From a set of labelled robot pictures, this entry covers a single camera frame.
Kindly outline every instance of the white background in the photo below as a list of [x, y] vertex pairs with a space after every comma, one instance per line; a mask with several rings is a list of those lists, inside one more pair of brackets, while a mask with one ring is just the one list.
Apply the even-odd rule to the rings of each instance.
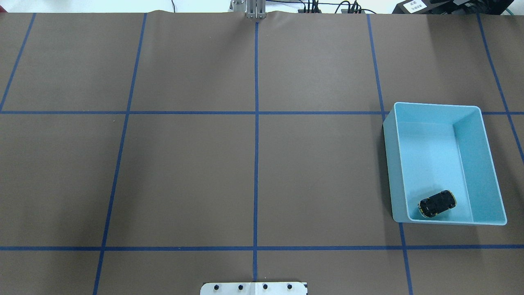
[[[177, 12], [226, 12], [230, 0], [173, 0]], [[362, 8], [376, 13], [390, 14], [402, 0], [358, 0]], [[320, 3], [339, 3], [339, 0], [320, 0]], [[0, 0], [8, 12], [47, 13], [104, 13], [104, 12], [151, 12], [165, 10], [172, 12], [171, 0]], [[323, 13], [333, 13], [336, 5], [320, 5]], [[302, 4], [267, 2], [268, 12], [280, 10], [297, 12]], [[509, 7], [513, 13], [524, 14], [524, 0], [515, 0]]]

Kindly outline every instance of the blue plastic container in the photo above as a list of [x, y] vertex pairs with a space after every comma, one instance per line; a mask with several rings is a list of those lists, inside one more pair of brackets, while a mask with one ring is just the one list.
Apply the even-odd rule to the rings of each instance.
[[[506, 224], [478, 107], [397, 102], [384, 121], [384, 137], [395, 221]], [[446, 189], [455, 195], [456, 207], [422, 216], [419, 202]]]

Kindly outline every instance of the label with qr code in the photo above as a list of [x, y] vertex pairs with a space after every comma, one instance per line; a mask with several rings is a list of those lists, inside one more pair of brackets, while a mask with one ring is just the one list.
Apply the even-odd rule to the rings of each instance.
[[422, 0], [413, 0], [405, 3], [404, 7], [409, 11], [409, 13], [414, 13], [426, 8], [427, 6], [424, 4], [424, 2], [422, 2]]

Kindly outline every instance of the blue grid line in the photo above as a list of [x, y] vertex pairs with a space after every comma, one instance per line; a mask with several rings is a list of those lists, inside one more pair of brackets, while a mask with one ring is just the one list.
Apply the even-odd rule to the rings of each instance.
[[[0, 111], [0, 114], [131, 114], [131, 115], [387, 115], [389, 111]], [[524, 112], [482, 112], [483, 115], [524, 115]]]
[[22, 57], [22, 53], [24, 52], [24, 48], [26, 47], [27, 38], [29, 38], [29, 33], [31, 32], [32, 25], [35, 22], [35, 17], [36, 13], [33, 13], [31, 21], [29, 22], [29, 26], [27, 27], [26, 36], [24, 37], [24, 41], [22, 41], [22, 46], [20, 46], [20, 51], [18, 51], [18, 56], [16, 57], [15, 65], [13, 66], [13, 70], [11, 71], [11, 75], [9, 76], [7, 86], [5, 87], [4, 95], [2, 96], [2, 101], [0, 102], [0, 111], [4, 107], [7, 94], [9, 93], [9, 88], [11, 87], [11, 83], [13, 82], [13, 78], [15, 77], [16, 69], [18, 68], [18, 63], [20, 62], [20, 58]]
[[517, 148], [520, 153], [520, 158], [522, 162], [524, 163], [524, 152], [522, 151], [522, 146], [520, 145], [519, 136], [517, 135], [517, 130], [515, 129], [515, 125], [513, 124], [513, 119], [511, 118], [511, 115], [509, 114], [508, 103], [506, 102], [506, 98], [504, 97], [504, 92], [502, 91], [502, 86], [500, 85], [500, 80], [498, 79], [497, 71], [495, 70], [495, 65], [493, 64], [491, 54], [489, 53], [488, 42], [486, 40], [486, 35], [484, 34], [484, 27], [482, 26], [481, 15], [478, 13], [477, 13], [477, 21], [478, 21], [478, 27], [481, 30], [482, 42], [484, 43], [484, 49], [486, 50], [486, 55], [489, 61], [489, 65], [491, 66], [493, 76], [495, 77], [495, 82], [497, 83], [498, 92], [500, 93], [500, 98], [502, 99], [502, 103], [504, 104], [504, 109], [506, 110], [506, 115], [508, 117], [509, 125], [511, 126], [511, 131], [513, 132], [513, 137], [515, 137], [515, 141], [517, 142]]
[[253, 198], [253, 281], [258, 277], [258, 22], [255, 23], [255, 171]]
[[382, 121], [386, 119], [384, 113], [384, 102], [382, 100], [382, 87], [380, 86], [380, 76], [378, 75], [377, 56], [375, 54], [375, 43], [373, 42], [373, 30], [371, 28], [371, 18], [366, 14], [367, 29], [369, 31], [369, 43], [371, 44], [371, 55], [373, 57], [373, 67], [375, 68], [375, 80], [377, 82], [378, 101], [380, 102], [380, 111], [382, 114]]
[[[378, 75], [378, 66], [377, 66], [377, 57], [375, 54], [375, 43], [373, 42], [373, 29], [371, 27], [371, 18], [369, 15], [366, 15], [367, 18], [367, 28], [369, 30], [369, 42], [371, 44], [371, 53], [373, 56], [373, 66], [375, 68], [375, 79], [377, 81], [377, 90], [378, 90], [378, 100], [380, 101], [380, 110], [382, 112], [382, 121], [386, 119], [385, 111], [384, 111], [384, 102], [382, 100], [382, 89], [380, 87], [380, 77]], [[409, 295], [413, 295], [413, 286], [411, 284], [411, 272], [409, 270], [409, 259], [408, 259], [408, 251], [406, 249], [406, 239], [404, 237], [404, 225], [402, 223], [398, 224], [398, 228], [400, 231], [400, 240], [402, 242], [402, 254], [404, 256], [404, 268], [406, 269], [406, 280], [408, 283], [408, 292]]]
[[[380, 250], [524, 249], [524, 244], [413, 246], [257, 246], [257, 251], [380, 251]], [[252, 246], [0, 246], [0, 251], [253, 251]]]
[[133, 78], [131, 80], [131, 87], [129, 89], [129, 98], [127, 100], [127, 110], [126, 110], [126, 117], [124, 119], [124, 126], [122, 128], [122, 137], [120, 139], [120, 147], [118, 148], [118, 156], [116, 159], [116, 167], [115, 167], [115, 175], [113, 178], [113, 185], [111, 187], [111, 195], [109, 198], [109, 205], [107, 208], [107, 216], [105, 220], [105, 226], [104, 226], [104, 235], [102, 238], [102, 249], [100, 250], [100, 257], [99, 257], [99, 263], [98, 267], [96, 269], [96, 277], [95, 277], [95, 284], [93, 287], [93, 295], [96, 295], [98, 292], [98, 286], [100, 283], [100, 274], [102, 272], [102, 264], [104, 262], [104, 253], [105, 253], [105, 245], [107, 242], [107, 232], [109, 231], [109, 223], [111, 221], [111, 212], [113, 211], [113, 201], [115, 199], [115, 192], [116, 192], [116, 183], [118, 181], [118, 173], [120, 171], [120, 162], [122, 160], [122, 151], [124, 149], [124, 142], [126, 138], [126, 132], [127, 132], [127, 122], [129, 121], [129, 111], [131, 109], [131, 102], [133, 100], [133, 91], [135, 88], [135, 80], [136, 80], [136, 72], [138, 70], [138, 62], [140, 61], [140, 51], [142, 48], [142, 40], [144, 38], [144, 30], [146, 28], [146, 20], [147, 20], [147, 13], [144, 13], [144, 18], [142, 20], [142, 29], [140, 31], [140, 40], [138, 41], [138, 49], [136, 52], [136, 60], [135, 60], [135, 68], [133, 70]]

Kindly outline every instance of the vertical blue line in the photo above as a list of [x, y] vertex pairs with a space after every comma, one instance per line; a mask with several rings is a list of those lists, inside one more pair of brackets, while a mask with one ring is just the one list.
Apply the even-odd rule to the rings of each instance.
[[504, 92], [502, 91], [502, 86], [500, 85], [497, 71], [495, 70], [495, 65], [493, 64], [493, 61], [491, 59], [491, 54], [489, 53], [488, 42], [486, 40], [486, 35], [484, 34], [484, 27], [482, 26], [481, 16], [478, 13], [477, 13], [477, 21], [478, 21], [478, 27], [481, 30], [482, 42], [484, 43], [484, 49], [486, 50], [486, 55], [488, 57], [489, 65], [492, 68], [493, 76], [495, 77], [495, 82], [497, 83], [498, 92], [500, 93], [500, 98], [502, 98], [502, 103], [504, 104], [504, 109], [506, 110], [506, 115], [508, 117], [509, 125], [511, 126], [511, 131], [513, 132], [513, 137], [515, 138], [515, 141], [517, 142], [517, 148], [519, 149], [520, 158], [522, 159], [522, 162], [524, 163], [524, 152], [522, 151], [522, 146], [520, 145], [519, 136], [517, 135], [517, 130], [515, 130], [515, 125], [513, 124], [513, 119], [511, 118], [511, 114], [509, 113], [508, 103], [506, 102], [506, 97], [504, 97]]
[[18, 56], [16, 57], [15, 65], [13, 66], [13, 70], [11, 71], [11, 76], [9, 76], [9, 81], [7, 82], [7, 86], [5, 87], [4, 96], [2, 96], [2, 101], [0, 102], [0, 111], [2, 111], [2, 108], [4, 107], [5, 99], [7, 98], [9, 88], [11, 87], [11, 83], [13, 82], [13, 78], [15, 77], [16, 68], [18, 68], [18, 63], [20, 62], [20, 58], [22, 57], [22, 53], [24, 52], [24, 48], [26, 47], [27, 38], [29, 38], [29, 33], [31, 32], [32, 25], [35, 22], [35, 17], [36, 13], [33, 13], [31, 21], [29, 22], [29, 27], [27, 28], [26, 36], [24, 37], [24, 41], [22, 42], [22, 46], [20, 47], [20, 51], [18, 52]]
[[[380, 77], [378, 75], [377, 56], [375, 54], [375, 43], [373, 42], [373, 30], [371, 28], [371, 19], [369, 17], [369, 14], [367, 14], [366, 17], [367, 17], [367, 28], [369, 31], [369, 42], [371, 43], [371, 54], [373, 56], [373, 66], [375, 67], [375, 79], [377, 81], [378, 100], [380, 101], [380, 113], [382, 114], [382, 121], [384, 121], [386, 119], [386, 112], [384, 111], [384, 102], [382, 100], [382, 89], [380, 87]], [[408, 292], [409, 292], [409, 295], [413, 295], [413, 286], [411, 284], [411, 272], [409, 270], [408, 251], [406, 248], [406, 239], [404, 237], [404, 225], [402, 223], [399, 223], [398, 228], [400, 231], [400, 240], [402, 242], [402, 254], [404, 256], [404, 268], [406, 269]]]
[[371, 43], [371, 55], [373, 56], [373, 66], [375, 67], [375, 80], [377, 81], [378, 101], [380, 102], [380, 111], [382, 113], [382, 121], [386, 119], [384, 112], [384, 102], [382, 100], [382, 88], [380, 87], [380, 78], [378, 75], [377, 56], [375, 55], [375, 43], [373, 42], [373, 30], [371, 29], [371, 19], [369, 14], [367, 17], [367, 29], [369, 31], [369, 42]]
[[255, 173], [253, 200], [253, 281], [258, 277], [258, 22], [255, 23]]
[[124, 150], [124, 142], [126, 138], [126, 132], [127, 132], [127, 122], [129, 121], [129, 113], [131, 110], [131, 101], [133, 99], [133, 91], [135, 89], [135, 79], [136, 79], [136, 72], [138, 70], [138, 62], [140, 60], [140, 51], [142, 49], [142, 40], [144, 38], [144, 30], [146, 28], [146, 20], [147, 20], [147, 13], [144, 13], [144, 18], [142, 19], [142, 29], [140, 31], [140, 40], [138, 41], [138, 49], [136, 52], [136, 59], [135, 59], [135, 68], [133, 70], [133, 77], [131, 80], [131, 87], [129, 89], [129, 98], [127, 100], [127, 111], [126, 111], [126, 117], [124, 119], [124, 127], [122, 128], [122, 136], [120, 137], [120, 147], [118, 148], [118, 157], [116, 158], [116, 167], [115, 167], [115, 175], [113, 177], [113, 185], [111, 187], [111, 195], [109, 197], [109, 205], [107, 208], [107, 215], [105, 218], [105, 226], [104, 226], [104, 235], [102, 237], [102, 250], [100, 251], [99, 256], [99, 264], [96, 269], [96, 277], [95, 277], [95, 285], [93, 287], [93, 295], [96, 295], [98, 293], [98, 286], [100, 283], [100, 274], [102, 272], [102, 264], [104, 262], [104, 253], [105, 253], [105, 245], [107, 242], [107, 232], [109, 231], [109, 223], [111, 221], [111, 213], [113, 211], [113, 201], [115, 199], [115, 192], [116, 192], [116, 183], [118, 181], [118, 173], [120, 172], [120, 162], [122, 160], [122, 151]]

